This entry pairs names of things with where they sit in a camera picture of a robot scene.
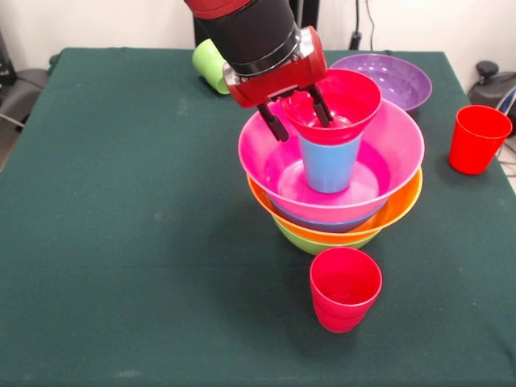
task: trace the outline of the green bowl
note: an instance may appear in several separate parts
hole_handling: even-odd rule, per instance
[[[365,239],[358,240],[355,243],[351,244],[324,244],[319,242],[312,242],[311,240],[302,238],[293,234],[289,229],[285,228],[281,223],[279,223],[276,219],[274,219],[277,227],[280,229],[281,233],[288,239],[294,246],[300,248],[304,252],[311,254],[312,256],[318,255],[320,252],[328,249],[334,248],[337,246],[346,246],[348,248],[361,248],[367,242],[369,242],[372,238],[378,235],[379,231],[375,233],[373,236],[368,236]]]

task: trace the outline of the green cup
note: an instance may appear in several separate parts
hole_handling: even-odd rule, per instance
[[[229,94],[223,76],[223,66],[225,62],[211,39],[206,39],[193,51],[193,66],[204,79],[206,79],[210,86],[220,94]]]

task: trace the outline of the cup rim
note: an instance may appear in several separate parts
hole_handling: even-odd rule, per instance
[[[378,111],[380,110],[381,108],[381,105],[382,103],[384,103],[384,98],[383,98],[383,95],[381,93],[381,88],[380,86],[371,78],[371,77],[368,77],[367,75],[361,73],[361,72],[358,72],[358,71],[355,71],[355,70],[350,70],[350,69],[327,69],[326,70],[326,74],[331,74],[331,73],[338,73],[338,72],[347,72],[347,73],[353,73],[355,75],[357,75],[358,77],[364,77],[366,78],[368,81],[372,82],[372,85],[375,87],[375,89],[378,91],[378,103],[375,107],[375,109],[372,111],[372,113],[370,115],[368,115],[367,117],[365,117],[364,119],[361,119],[360,121],[356,122],[356,123],[353,123],[352,124],[352,127],[358,127],[362,124],[365,124],[368,120],[371,120],[377,113]],[[300,127],[306,127],[305,124],[303,123],[300,123],[297,119],[294,119],[294,117],[290,114],[289,112],[289,108],[288,108],[288,98],[284,98],[284,99],[281,99],[280,103],[281,103],[281,108],[283,109],[283,111],[285,112],[285,115],[287,117],[287,119],[292,122],[292,123],[295,123],[294,126],[300,126]],[[310,127],[310,129],[307,129],[307,130],[310,130],[310,131],[328,131],[329,133],[333,133],[334,136],[336,136],[336,132],[337,131],[340,131],[342,130],[343,128],[333,128],[333,129],[330,129],[328,131],[328,128],[326,127]]]
[[[203,55],[203,54],[206,54],[205,50],[206,50],[206,46],[207,45],[210,45],[210,46],[213,46],[216,48],[216,46],[214,45],[213,41],[211,39],[205,39],[203,40],[201,43],[198,44],[198,46],[196,48],[194,48],[193,52],[192,52],[192,63],[193,63],[193,66],[195,68],[197,68],[197,65],[195,64],[196,63],[196,58],[200,55]],[[206,62],[202,62],[200,65],[199,65],[199,69],[198,71],[201,72],[201,71],[204,71],[204,68],[206,67]]]
[[[470,110],[470,109],[478,109],[478,108],[481,108],[482,110],[487,110],[487,111],[490,111],[490,112],[493,112],[495,114],[500,114],[502,115],[504,118],[503,120],[506,121],[506,123],[508,122],[509,123],[509,131],[504,134],[504,135],[496,135],[496,136],[489,136],[489,135],[479,135],[478,133],[475,133],[474,131],[471,131],[469,130],[459,119],[459,115],[460,113],[464,112],[465,110]],[[459,125],[464,131],[466,131],[467,133],[471,134],[471,135],[474,135],[476,137],[479,137],[481,139],[504,139],[505,137],[507,137],[511,132],[512,132],[512,129],[513,129],[513,123],[510,121],[509,117],[507,117],[505,114],[503,114],[501,111],[497,110],[497,109],[494,109],[493,107],[491,106],[486,106],[486,105],[467,105],[467,106],[463,106],[459,109],[459,111],[457,111],[457,114],[456,114],[456,123],[457,125]]]
[[[346,139],[345,141],[343,141],[341,144],[320,144],[320,143],[315,143],[314,141],[312,141],[311,139],[307,139],[305,136],[303,136],[300,132],[298,132],[298,137],[300,140],[304,140],[306,141],[307,143],[310,143],[312,145],[315,145],[316,147],[318,148],[324,148],[324,149],[335,149],[337,147],[342,147],[342,148],[345,148],[347,145],[349,145],[350,143],[352,143],[353,141],[361,141],[362,140],[362,135],[364,134],[364,132],[362,131],[361,133],[359,133],[358,135],[356,135],[355,137],[352,137],[350,139]]]
[[[363,256],[364,258],[367,258],[369,261],[372,262],[372,264],[374,265],[375,269],[378,272],[378,275],[380,276],[380,283],[378,285],[377,291],[370,298],[368,298],[367,300],[365,300],[363,302],[358,302],[356,304],[344,304],[342,302],[337,302],[337,301],[332,300],[331,298],[327,297],[318,288],[318,286],[314,282],[314,263],[317,259],[320,259],[320,257],[323,256],[324,254],[327,254],[329,251],[334,251],[334,250],[346,250],[346,251],[353,250],[354,252],[358,252],[361,256]],[[363,305],[369,304],[370,302],[373,302],[378,297],[378,294],[380,294],[380,291],[381,291],[381,287],[383,286],[383,276],[381,274],[380,266],[369,254],[361,251],[358,248],[349,248],[349,247],[342,246],[342,247],[328,248],[327,250],[324,250],[323,252],[320,252],[318,255],[315,256],[315,258],[312,260],[312,263],[310,264],[310,284],[311,284],[312,288],[315,289],[321,297],[323,297],[325,300],[331,302],[332,304],[335,304],[338,306],[363,306]]]

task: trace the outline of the pink cup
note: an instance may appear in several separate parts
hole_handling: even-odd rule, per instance
[[[311,143],[345,144],[360,135],[380,109],[380,87],[361,73],[328,69],[317,87],[333,116],[329,127],[319,122],[313,99],[307,92],[294,93],[281,100],[289,121],[301,137]]]
[[[329,248],[310,266],[310,287],[320,324],[333,333],[356,327],[382,285],[377,263],[355,248]]]

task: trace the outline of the bowl rim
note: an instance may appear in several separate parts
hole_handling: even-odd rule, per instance
[[[399,184],[399,186],[396,188],[396,189],[393,189],[391,191],[388,191],[386,193],[384,193],[383,195],[381,196],[377,196],[376,198],[373,198],[373,199],[369,199],[365,202],[359,202],[359,203],[353,203],[353,204],[347,204],[347,205],[344,205],[344,206],[324,206],[324,205],[321,205],[321,204],[310,204],[310,203],[305,203],[305,202],[298,202],[296,200],[292,200],[292,199],[288,199],[288,198],[283,198],[281,195],[279,195],[278,193],[275,193],[273,192],[272,190],[270,190],[269,188],[265,187],[262,183],[260,183],[259,181],[257,181],[256,179],[252,179],[261,189],[263,189],[267,194],[269,195],[272,195],[273,197],[275,198],[278,198],[279,200],[281,201],[284,201],[284,202],[288,202],[288,203],[291,203],[291,204],[294,204],[295,206],[301,206],[301,207],[309,207],[309,208],[316,208],[316,209],[319,209],[319,210],[344,210],[344,209],[348,209],[348,208],[354,208],[354,207],[358,207],[358,206],[367,206],[369,204],[373,204],[374,202],[380,202],[384,199],[389,199],[393,194],[395,194],[398,190],[400,190],[402,187],[404,187],[410,180],[412,180],[412,178],[414,177],[414,175],[418,172],[418,170],[421,168],[421,164],[422,164],[422,161],[423,161],[423,158],[425,156],[425,151],[426,151],[426,148],[425,148],[425,140],[423,138],[423,135],[422,135],[422,132],[421,132],[421,129],[419,128],[419,125],[418,123],[415,122],[415,120],[410,117],[410,115],[404,111],[400,106],[396,105],[395,103],[391,102],[391,101],[387,101],[386,99],[382,98],[381,99],[381,105],[383,104],[387,104],[388,106],[391,106],[392,108],[394,108],[395,110],[399,110],[399,113],[405,115],[409,120],[410,122],[412,123],[412,125],[417,129],[417,132],[419,134],[418,136],[418,140],[419,140],[419,145],[421,146],[421,155],[419,155],[419,158],[418,158],[418,162],[416,163],[417,165],[417,168],[414,169],[414,171],[402,182]],[[250,119],[248,119],[246,121],[246,123],[244,124],[244,126],[248,125],[249,121],[253,118],[253,117],[256,117],[258,116],[260,113],[259,112],[255,112]],[[294,134],[296,136],[298,136],[299,134],[297,133],[297,131],[294,130]],[[242,162],[243,160],[243,155],[242,155],[242,141],[243,141],[243,130],[240,131],[240,135],[239,135],[239,142],[238,142],[238,153],[239,153],[239,159],[240,159],[240,164],[242,165],[242,168],[243,170],[245,171],[245,173],[248,175],[248,176],[252,176],[250,174],[250,172],[248,171],[245,163]]]
[[[419,71],[422,75],[423,75],[423,78],[425,78],[425,80],[428,82],[428,85],[430,86],[430,89],[428,90],[428,94],[425,96],[425,98],[423,98],[420,102],[416,103],[415,105],[413,106],[409,106],[405,109],[403,109],[402,107],[400,107],[401,109],[403,109],[404,111],[412,111],[412,110],[416,110],[418,109],[419,107],[421,107],[426,101],[428,101],[428,99],[430,98],[430,96],[432,95],[432,91],[434,90],[434,85],[432,84],[432,80],[430,79],[430,77],[428,76],[427,73],[425,73],[420,67],[416,66],[414,63],[412,62],[409,62],[408,60],[405,60],[405,59],[402,59],[402,58],[398,58],[397,56],[391,56],[391,55],[386,55],[386,54],[376,54],[376,53],[371,53],[371,54],[353,54],[353,55],[350,55],[350,56],[345,56],[344,58],[340,58],[339,60],[337,60],[334,64],[332,64],[330,66],[330,69],[338,69],[338,70],[351,70],[351,71],[357,71],[360,73],[359,70],[353,70],[353,69],[342,69],[342,68],[337,68],[337,67],[334,67],[334,66],[337,66],[345,61],[347,61],[348,59],[350,58],[357,58],[357,57],[366,57],[366,56],[378,56],[378,57],[383,57],[383,58],[390,58],[390,59],[395,59],[397,61],[400,61],[400,62],[403,62],[403,63],[406,63],[407,65],[409,65],[410,67],[412,67],[413,69],[415,69],[416,71]]]
[[[273,218],[273,220],[274,220],[275,224],[279,228],[281,228],[283,231],[291,234],[292,236],[295,236],[296,238],[302,240],[303,242],[316,244],[317,246],[328,246],[329,248],[346,247],[346,246],[350,246],[352,244],[358,244],[358,243],[364,242],[366,240],[373,239],[381,232],[381,230],[375,231],[372,235],[367,235],[363,239],[354,240],[350,243],[321,243],[321,242],[318,242],[317,240],[310,240],[310,239],[305,238],[304,236],[300,236],[300,235],[296,234],[295,232],[290,230],[288,227],[285,227],[285,225],[281,224],[281,222],[279,220],[277,220],[276,218]]]
[[[301,229],[301,230],[304,230],[304,231],[309,231],[310,233],[315,234],[315,235],[321,235],[321,236],[328,236],[328,237],[338,238],[338,237],[341,237],[341,236],[350,236],[350,237],[351,236],[360,236],[360,235],[363,235],[363,234],[370,234],[370,233],[373,233],[375,231],[381,231],[381,230],[383,230],[386,227],[392,226],[397,221],[399,221],[401,218],[403,218],[405,215],[407,215],[409,213],[409,211],[412,210],[412,208],[415,206],[416,202],[418,201],[419,197],[421,196],[422,184],[423,184],[423,180],[424,180],[423,179],[423,175],[422,175],[422,168],[421,167],[418,168],[418,170],[416,171],[414,176],[418,177],[418,186],[416,187],[416,190],[415,190],[415,193],[414,193],[414,197],[410,201],[409,205],[396,218],[391,219],[389,222],[387,222],[384,225],[381,225],[381,226],[378,226],[378,227],[374,227],[374,228],[370,228],[368,230],[348,231],[348,232],[344,232],[344,233],[343,232],[316,231],[316,230],[312,230],[310,228],[302,227],[302,226],[299,226],[299,225],[297,225],[295,223],[292,223],[289,220],[287,220],[285,218],[282,218],[279,214],[276,214],[276,212],[274,212],[274,210],[271,210],[270,208],[268,208],[268,206],[265,205],[265,203],[263,203],[263,201],[260,198],[258,198],[258,196],[256,195],[255,190],[252,187],[252,183],[256,184],[256,182],[249,175],[248,175],[248,185],[249,185],[249,188],[251,189],[252,195],[255,197],[255,199],[275,219],[278,219],[282,223],[285,223],[285,224],[289,225],[294,230],[295,229]]]
[[[377,208],[375,208],[371,212],[368,212],[366,215],[360,216],[359,218],[354,218],[353,220],[346,220],[344,222],[319,222],[318,220],[305,219],[305,218],[302,218],[301,216],[297,216],[296,214],[293,214],[292,212],[290,212],[290,211],[286,210],[285,208],[281,207],[279,204],[277,204],[274,201],[274,199],[269,198],[269,200],[271,201],[273,206],[275,206],[277,208],[277,210],[281,210],[281,211],[285,212],[286,214],[288,214],[292,218],[295,218],[299,222],[307,222],[307,223],[310,223],[310,224],[314,224],[316,226],[331,227],[331,226],[345,226],[345,225],[347,225],[349,223],[359,222],[361,220],[364,220],[365,218],[367,218],[367,219],[365,219],[364,222],[367,222],[370,218],[372,218],[374,216],[374,214],[376,212],[381,210],[381,207],[383,207],[387,203],[388,199],[384,200]]]

